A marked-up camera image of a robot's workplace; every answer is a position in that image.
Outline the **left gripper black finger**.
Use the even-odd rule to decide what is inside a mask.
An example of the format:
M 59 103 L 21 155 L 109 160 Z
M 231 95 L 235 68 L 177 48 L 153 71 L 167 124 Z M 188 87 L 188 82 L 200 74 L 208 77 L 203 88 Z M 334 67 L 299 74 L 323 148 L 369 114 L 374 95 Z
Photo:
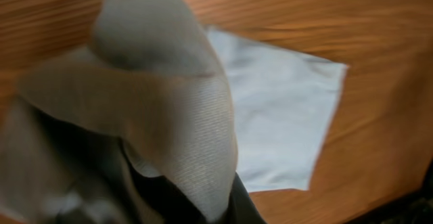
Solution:
M 233 181 L 224 224 L 267 224 L 250 199 L 238 175 Z

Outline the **light blue printed t-shirt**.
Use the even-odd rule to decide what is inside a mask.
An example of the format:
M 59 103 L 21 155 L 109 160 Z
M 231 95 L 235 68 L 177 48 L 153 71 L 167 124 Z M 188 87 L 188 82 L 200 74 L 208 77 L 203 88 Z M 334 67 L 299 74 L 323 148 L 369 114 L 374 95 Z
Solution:
M 24 223 L 223 223 L 306 190 L 346 66 L 203 27 L 183 0 L 104 0 L 90 41 L 18 79 L 1 214 Z

